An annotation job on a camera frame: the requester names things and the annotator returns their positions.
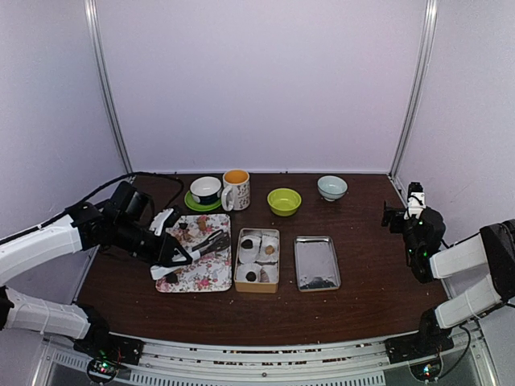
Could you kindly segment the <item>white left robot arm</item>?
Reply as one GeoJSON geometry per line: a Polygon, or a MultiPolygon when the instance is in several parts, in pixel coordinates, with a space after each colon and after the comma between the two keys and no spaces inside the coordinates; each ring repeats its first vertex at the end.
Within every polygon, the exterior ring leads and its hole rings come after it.
{"type": "Polygon", "coordinates": [[[61,215],[19,236],[1,242],[1,327],[70,338],[92,357],[105,358],[118,350],[108,323],[92,308],[64,305],[21,294],[7,282],[57,257],[97,246],[115,246],[150,266],[153,280],[190,265],[189,252],[166,232],[180,217],[177,207],[161,211],[148,228],[139,220],[149,195],[121,182],[102,205],[85,200],[61,215]]]}

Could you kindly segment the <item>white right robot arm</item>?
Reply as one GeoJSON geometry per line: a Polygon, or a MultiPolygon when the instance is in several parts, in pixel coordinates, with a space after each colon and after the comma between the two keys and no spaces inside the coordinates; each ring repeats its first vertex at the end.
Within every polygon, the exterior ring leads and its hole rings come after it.
{"type": "Polygon", "coordinates": [[[422,313],[416,332],[385,341],[391,363],[452,349],[454,327],[482,318],[514,297],[513,220],[483,226],[472,236],[446,244],[443,216],[426,204],[422,184],[412,182],[405,207],[386,203],[381,224],[402,235],[406,265],[422,284],[467,279],[459,292],[422,313]]]}

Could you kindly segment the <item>dark rose shaped chocolate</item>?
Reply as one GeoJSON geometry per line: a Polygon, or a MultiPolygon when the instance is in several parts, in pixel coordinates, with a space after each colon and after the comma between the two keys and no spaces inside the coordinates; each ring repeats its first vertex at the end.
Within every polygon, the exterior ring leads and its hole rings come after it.
{"type": "Polygon", "coordinates": [[[248,272],[245,277],[246,280],[250,282],[254,282],[257,280],[257,275],[255,272],[248,272]]]}

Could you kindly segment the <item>bear print tin lid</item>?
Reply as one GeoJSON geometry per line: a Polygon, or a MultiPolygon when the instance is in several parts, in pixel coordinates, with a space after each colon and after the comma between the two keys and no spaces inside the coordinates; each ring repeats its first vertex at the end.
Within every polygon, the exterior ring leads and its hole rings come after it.
{"type": "Polygon", "coordinates": [[[294,253],[296,281],[300,292],[340,288],[338,257],[330,236],[297,236],[294,253]]]}

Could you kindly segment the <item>silver metal tongs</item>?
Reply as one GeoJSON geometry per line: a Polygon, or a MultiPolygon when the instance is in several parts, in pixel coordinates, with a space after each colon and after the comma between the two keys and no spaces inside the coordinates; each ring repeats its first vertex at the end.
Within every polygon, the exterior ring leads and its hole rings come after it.
{"type": "Polygon", "coordinates": [[[216,253],[226,250],[230,246],[230,235],[221,229],[215,231],[207,239],[193,246],[188,252],[193,261],[198,261],[201,257],[209,253],[216,253]]]}

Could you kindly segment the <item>dark strawberry shaped chocolate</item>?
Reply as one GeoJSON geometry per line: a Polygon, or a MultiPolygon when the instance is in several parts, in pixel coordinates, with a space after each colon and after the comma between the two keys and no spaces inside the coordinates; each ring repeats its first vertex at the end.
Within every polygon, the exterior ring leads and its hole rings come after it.
{"type": "Polygon", "coordinates": [[[253,241],[251,239],[243,240],[241,242],[241,247],[244,249],[252,249],[253,248],[253,241]]]}

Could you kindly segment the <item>tan crown shaped chocolate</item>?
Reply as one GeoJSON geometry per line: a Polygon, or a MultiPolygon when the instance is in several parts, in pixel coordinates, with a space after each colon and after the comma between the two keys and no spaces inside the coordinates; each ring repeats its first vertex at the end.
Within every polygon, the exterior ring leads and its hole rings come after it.
{"type": "Polygon", "coordinates": [[[275,248],[272,245],[268,245],[265,247],[265,254],[267,256],[273,255],[275,253],[275,248]]]}

